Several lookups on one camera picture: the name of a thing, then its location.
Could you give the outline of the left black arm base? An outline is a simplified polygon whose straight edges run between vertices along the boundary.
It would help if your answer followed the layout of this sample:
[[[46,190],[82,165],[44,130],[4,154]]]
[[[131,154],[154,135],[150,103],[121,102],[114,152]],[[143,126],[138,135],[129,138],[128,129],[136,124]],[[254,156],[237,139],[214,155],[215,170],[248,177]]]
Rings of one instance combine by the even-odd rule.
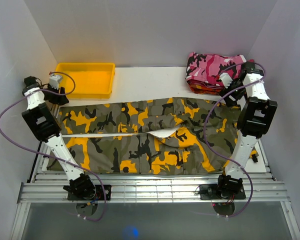
[[[105,192],[106,197],[104,196],[102,186],[100,184],[96,184],[95,185],[95,194],[93,197],[91,197],[91,198],[77,197],[74,194],[69,192],[67,194],[66,199],[68,201],[92,201],[92,200],[103,201],[104,199],[109,201],[111,199],[111,194],[112,194],[112,185],[104,184],[103,186],[104,186],[104,192]]]

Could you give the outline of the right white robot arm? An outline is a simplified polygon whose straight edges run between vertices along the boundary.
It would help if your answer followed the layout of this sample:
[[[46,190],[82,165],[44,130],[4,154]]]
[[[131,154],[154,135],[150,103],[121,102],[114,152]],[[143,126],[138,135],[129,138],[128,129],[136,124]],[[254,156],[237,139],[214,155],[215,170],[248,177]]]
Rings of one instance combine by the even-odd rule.
[[[238,138],[230,162],[219,176],[216,194],[222,199],[245,199],[241,167],[245,167],[257,141],[265,135],[272,123],[278,104],[270,100],[263,82],[265,72],[256,64],[247,61],[240,65],[239,75],[226,83],[219,93],[228,107],[233,107],[241,97],[245,105],[237,120]]]

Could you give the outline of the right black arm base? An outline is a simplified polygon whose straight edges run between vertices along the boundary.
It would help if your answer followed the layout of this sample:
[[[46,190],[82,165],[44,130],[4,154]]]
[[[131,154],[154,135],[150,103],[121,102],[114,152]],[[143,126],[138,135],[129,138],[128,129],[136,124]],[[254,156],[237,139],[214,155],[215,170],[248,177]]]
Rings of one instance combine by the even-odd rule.
[[[221,189],[216,183],[200,184],[194,191],[201,200],[245,200],[246,194],[243,188],[239,192]]]

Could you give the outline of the yellow green camouflage trousers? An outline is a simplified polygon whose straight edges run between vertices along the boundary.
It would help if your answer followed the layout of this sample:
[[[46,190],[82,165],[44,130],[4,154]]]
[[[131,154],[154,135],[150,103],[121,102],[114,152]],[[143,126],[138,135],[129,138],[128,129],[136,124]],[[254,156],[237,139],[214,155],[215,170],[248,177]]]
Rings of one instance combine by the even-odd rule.
[[[97,174],[199,175],[224,169],[241,108],[171,97],[59,109],[66,147]]]

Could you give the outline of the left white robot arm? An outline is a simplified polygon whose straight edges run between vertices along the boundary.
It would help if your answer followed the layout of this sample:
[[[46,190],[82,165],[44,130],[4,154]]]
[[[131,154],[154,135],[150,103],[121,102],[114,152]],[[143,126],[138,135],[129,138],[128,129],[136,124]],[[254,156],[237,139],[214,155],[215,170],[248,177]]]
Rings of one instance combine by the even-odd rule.
[[[48,101],[53,105],[65,105],[69,102],[65,88],[60,87],[62,79],[59,74],[51,74],[48,87],[44,89],[37,77],[26,77],[22,94],[26,97],[27,109],[22,117],[35,138],[47,145],[65,172],[69,185],[65,185],[63,189],[79,199],[91,200],[96,195],[96,187],[66,147],[61,126],[46,103]]]

